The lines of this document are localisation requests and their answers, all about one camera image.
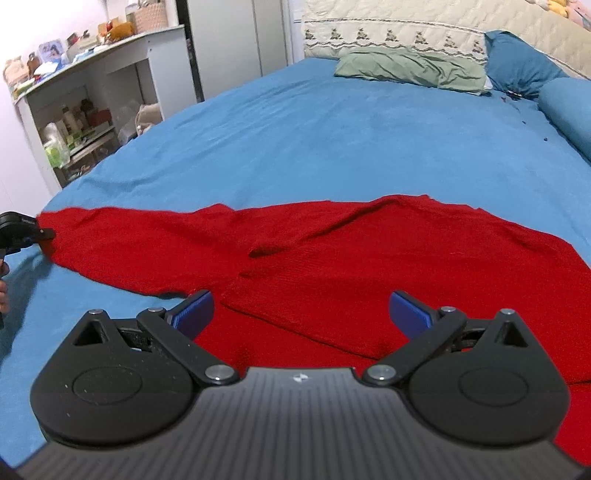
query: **human hand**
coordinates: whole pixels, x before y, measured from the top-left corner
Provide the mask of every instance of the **human hand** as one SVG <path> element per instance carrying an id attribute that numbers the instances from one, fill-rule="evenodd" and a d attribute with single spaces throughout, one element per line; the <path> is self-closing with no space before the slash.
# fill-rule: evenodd
<path id="1" fill-rule="evenodd" d="M 10 268 L 4 260 L 0 260 L 0 278 L 8 275 Z M 8 293 L 6 282 L 0 280 L 0 313 L 8 313 L 10 306 L 8 304 Z"/>

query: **blue gripper pad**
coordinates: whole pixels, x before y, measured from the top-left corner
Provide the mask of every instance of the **blue gripper pad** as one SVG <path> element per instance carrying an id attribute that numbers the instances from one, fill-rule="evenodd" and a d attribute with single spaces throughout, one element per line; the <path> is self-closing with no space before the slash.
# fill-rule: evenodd
<path id="1" fill-rule="evenodd" d="M 166 321 L 193 340 L 213 319 L 213 295 L 200 290 L 166 313 Z"/>
<path id="2" fill-rule="evenodd" d="M 433 326 L 431 316 L 427 312 L 396 292 L 390 295 L 389 313 L 390 320 L 409 340 Z"/>

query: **desk top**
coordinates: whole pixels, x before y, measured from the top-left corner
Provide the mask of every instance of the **desk top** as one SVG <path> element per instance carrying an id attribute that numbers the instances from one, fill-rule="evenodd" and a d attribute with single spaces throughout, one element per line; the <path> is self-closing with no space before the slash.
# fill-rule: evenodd
<path id="1" fill-rule="evenodd" d="M 154 30 L 154 31 L 150 31 L 150 32 L 140 33 L 138 35 L 133 35 L 132 37 L 118 41 L 115 44 L 109 45 L 109 46 L 107 46 L 107 48 L 104 48 L 103 50 L 101 50 L 98 53 L 93 53 L 92 55 L 87 56 L 83 60 L 77 61 L 76 63 L 70 63 L 69 65 L 63 67 L 61 70 L 59 70 L 54 75 L 51 75 L 50 77 L 46 78 L 45 80 L 42 80 L 41 82 L 37 83 L 35 86 L 31 87 L 26 92 L 20 94 L 17 97 L 17 99 L 14 100 L 14 104 L 16 105 L 23 98 L 42 89 L 43 87 L 46 87 L 47 85 L 49 85 L 51 83 L 54 83 L 55 81 L 59 80 L 60 78 L 65 77 L 66 75 L 74 73 L 74 72 L 78 72 L 79 70 L 84 69 L 88 65 L 96 62 L 97 60 L 100 60 L 100 59 L 106 57 L 109 53 L 113 53 L 115 50 L 119 50 L 121 47 L 123 47 L 125 45 L 129 45 L 130 43 L 133 43 L 133 42 L 140 40 L 142 38 L 145 38 L 145 37 L 150 37 L 152 35 L 158 35 L 163 32 L 167 32 L 167 31 L 171 31 L 171 30 L 179 30 L 181 28 L 184 28 L 184 25 L 177 25 L 176 27 L 168 27 L 168 28 L 163 28 L 161 30 Z"/>

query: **pink plush toy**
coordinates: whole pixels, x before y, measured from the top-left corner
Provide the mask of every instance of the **pink plush toy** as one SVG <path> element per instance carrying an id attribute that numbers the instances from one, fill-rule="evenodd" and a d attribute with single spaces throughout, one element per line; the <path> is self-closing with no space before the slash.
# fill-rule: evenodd
<path id="1" fill-rule="evenodd" d="M 580 0 L 569 0 L 566 6 L 569 20 L 581 25 L 585 30 L 591 31 L 591 11 Z"/>

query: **blue bed sheet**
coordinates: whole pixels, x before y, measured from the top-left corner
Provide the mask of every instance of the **blue bed sheet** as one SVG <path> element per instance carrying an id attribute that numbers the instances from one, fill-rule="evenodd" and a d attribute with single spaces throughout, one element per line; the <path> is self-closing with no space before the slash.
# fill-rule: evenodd
<path id="1" fill-rule="evenodd" d="M 214 203 L 240 209 L 428 194 L 557 235 L 591 264 L 591 166 L 534 102 L 335 78 L 335 66 L 308 59 L 181 112 L 47 209 L 188 212 Z M 146 262 L 166 268 L 166 255 L 154 248 Z M 132 317 L 178 300 L 94 283 L 51 265 L 35 248 L 9 262 L 0 455 L 16 465 L 43 444 L 28 402 L 31 384 L 81 315 L 100 307 Z"/>

